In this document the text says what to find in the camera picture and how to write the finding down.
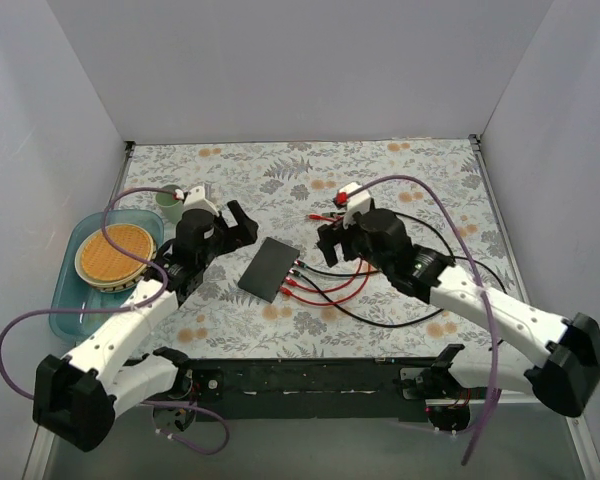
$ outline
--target red clip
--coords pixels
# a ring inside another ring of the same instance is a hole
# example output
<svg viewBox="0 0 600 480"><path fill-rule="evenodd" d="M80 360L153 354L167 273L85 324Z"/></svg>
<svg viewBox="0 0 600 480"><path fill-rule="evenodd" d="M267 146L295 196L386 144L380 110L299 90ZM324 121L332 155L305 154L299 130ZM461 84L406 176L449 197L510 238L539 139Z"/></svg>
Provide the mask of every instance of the red clip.
<svg viewBox="0 0 600 480"><path fill-rule="evenodd" d="M344 205L345 203L347 203L347 193L346 192L339 192L336 195L336 205L338 207Z"/></svg>

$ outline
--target yellow woven coaster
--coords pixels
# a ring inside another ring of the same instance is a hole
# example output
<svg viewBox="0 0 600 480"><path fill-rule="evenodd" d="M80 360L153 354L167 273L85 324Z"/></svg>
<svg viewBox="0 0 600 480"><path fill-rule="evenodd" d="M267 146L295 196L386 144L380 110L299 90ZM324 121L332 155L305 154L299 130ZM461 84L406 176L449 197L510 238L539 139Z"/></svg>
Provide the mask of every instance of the yellow woven coaster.
<svg viewBox="0 0 600 480"><path fill-rule="evenodd" d="M151 235L136 225L111 225L107 227L111 239L125 250L149 259ZM117 282L142 268L142 264L115 250L98 232L87 244L80 257L84 272L99 282Z"/></svg>

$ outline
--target gray wall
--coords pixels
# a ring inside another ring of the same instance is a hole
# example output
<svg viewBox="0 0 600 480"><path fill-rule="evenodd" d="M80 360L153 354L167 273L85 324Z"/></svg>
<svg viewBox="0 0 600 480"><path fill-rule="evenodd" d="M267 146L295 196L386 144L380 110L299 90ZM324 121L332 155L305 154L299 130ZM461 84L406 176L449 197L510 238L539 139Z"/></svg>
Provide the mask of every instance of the gray wall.
<svg viewBox="0 0 600 480"><path fill-rule="evenodd" d="M75 223L101 209L123 143L44 0L0 2L0 330L51 303ZM6 365L33 388L61 348L47 319L6 341ZM31 402L0 378L0 478L20 478L33 439Z"/></svg>
<svg viewBox="0 0 600 480"><path fill-rule="evenodd" d="M482 132L551 0L49 0L124 139Z"/></svg>
<svg viewBox="0 0 600 480"><path fill-rule="evenodd" d="M530 295L600 322L600 0L555 0L484 134ZM600 453L600 386L587 413Z"/></svg>

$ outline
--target teal plastic tray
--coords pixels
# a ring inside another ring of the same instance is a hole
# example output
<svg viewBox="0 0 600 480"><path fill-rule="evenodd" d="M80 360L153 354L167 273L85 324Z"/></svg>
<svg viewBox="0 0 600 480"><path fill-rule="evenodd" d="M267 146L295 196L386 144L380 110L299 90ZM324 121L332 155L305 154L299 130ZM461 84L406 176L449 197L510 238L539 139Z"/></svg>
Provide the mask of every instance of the teal plastic tray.
<svg viewBox="0 0 600 480"><path fill-rule="evenodd" d="M158 215L148 210L114 210L107 216L108 224L131 223L144 228L156 245L162 245L164 225ZM101 293L87 285L76 273L74 259L78 248L100 228L102 213L94 213L82 220L71 233L60 268L51 308L109 308L119 307L133 292L133 288L118 293ZM51 330L61 339L76 343L89 337L107 321L110 314L51 314Z"/></svg>

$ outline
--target red connector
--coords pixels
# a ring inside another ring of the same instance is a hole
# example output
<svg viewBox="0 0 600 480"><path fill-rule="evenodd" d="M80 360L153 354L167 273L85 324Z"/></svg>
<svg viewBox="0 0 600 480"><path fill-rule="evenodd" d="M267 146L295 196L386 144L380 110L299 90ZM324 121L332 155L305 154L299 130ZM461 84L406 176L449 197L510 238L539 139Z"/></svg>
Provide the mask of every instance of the red connector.
<svg viewBox="0 0 600 480"><path fill-rule="evenodd" d="M335 200L336 207L342 207L345 203L347 203L347 198L348 198L348 196L347 196L346 192L339 192L336 195L336 200Z"/></svg>
<svg viewBox="0 0 600 480"><path fill-rule="evenodd" d="M362 276L362 275L358 275L360 273L360 270L362 269L362 259L360 260L360 263L358 264L358 269L356 270L356 273L354 273L351 278L349 280L347 280L345 283L343 283L342 285L338 285L337 287L333 287L333 288L327 288L326 290L323 290L324 293L331 293L331 292L337 292L338 290L342 290L343 288L351 285L351 283L358 277L358 276ZM294 276L298 276L298 272L296 272L295 270L291 270L289 272L290 275L294 275ZM289 277L287 277L285 279L285 282L287 282L289 285L291 285L292 287L298 287L300 290L304 290L305 292L309 292L309 293L320 293L318 292L316 289L314 288L309 288L309 287L305 287L304 285L300 285L298 282L296 282L295 280L290 279Z"/></svg>
<svg viewBox="0 0 600 480"><path fill-rule="evenodd" d="M318 215L317 213L310 213L307 215L310 220L323 220L325 222L335 222L333 218L323 217L322 215Z"/></svg>

